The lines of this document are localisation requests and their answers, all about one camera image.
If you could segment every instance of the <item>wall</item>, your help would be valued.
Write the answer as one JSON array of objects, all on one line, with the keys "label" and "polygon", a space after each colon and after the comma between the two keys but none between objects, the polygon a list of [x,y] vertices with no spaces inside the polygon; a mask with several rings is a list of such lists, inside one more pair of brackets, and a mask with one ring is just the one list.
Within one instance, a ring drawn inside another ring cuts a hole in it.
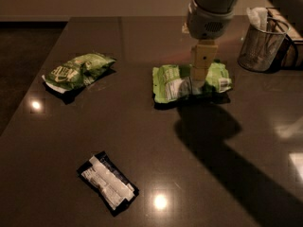
[{"label": "wall", "polygon": [[[180,16],[189,0],[0,0],[0,21],[67,21],[71,16]],[[268,0],[239,0],[247,7],[271,7]]]}]

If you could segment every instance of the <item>crumpled green package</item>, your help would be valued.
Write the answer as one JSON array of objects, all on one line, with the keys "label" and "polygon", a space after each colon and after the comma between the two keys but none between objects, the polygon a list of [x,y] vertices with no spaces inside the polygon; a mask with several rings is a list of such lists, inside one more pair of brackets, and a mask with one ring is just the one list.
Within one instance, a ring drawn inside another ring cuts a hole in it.
[{"label": "crumpled green package", "polygon": [[63,63],[43,79],[48,87],[63,94],[92,84],[115,62],[99,53],[85,54]]},{"label": "crumpled green package", "polygon": [[190,64],[166,64],[152,70],[153,93],[156,103],[170,103],[180,99],[207,97],[215,93],[223,93],[232,88],[225,65],[213,62],[204,82],[192,81]]}]

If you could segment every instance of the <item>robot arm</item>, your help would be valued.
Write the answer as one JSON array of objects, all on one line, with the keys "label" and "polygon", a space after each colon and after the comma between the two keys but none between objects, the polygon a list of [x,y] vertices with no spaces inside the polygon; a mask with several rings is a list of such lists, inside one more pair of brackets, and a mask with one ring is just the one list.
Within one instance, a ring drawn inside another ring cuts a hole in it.
[{"label": "robot arm", "polygon": [[187,27],[190,36],[216,39],[222,36],[233,17],[237,0],[191,0],[188,5]]}]

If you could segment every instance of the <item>table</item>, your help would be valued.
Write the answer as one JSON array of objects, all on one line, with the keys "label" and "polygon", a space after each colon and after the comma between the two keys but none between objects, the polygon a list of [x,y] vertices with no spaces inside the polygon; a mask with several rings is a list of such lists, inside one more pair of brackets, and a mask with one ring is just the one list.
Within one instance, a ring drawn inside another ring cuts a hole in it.
[{"label": "table", "polygon": [[[302,226],[303,75],[237,64],[245,16],[216,42],[234,89],[222,104],[154,107],[152,68],[189,63],[184,17],[72,18],[0,138],[1,226]],[[113,73],[64,103],[42,75],[90,52]],[[30,102],[40,100],[43,113]],[[139,188],[113,217],[76,170],[105,150]],[[158,210],[154,199],[165,196]]]}]

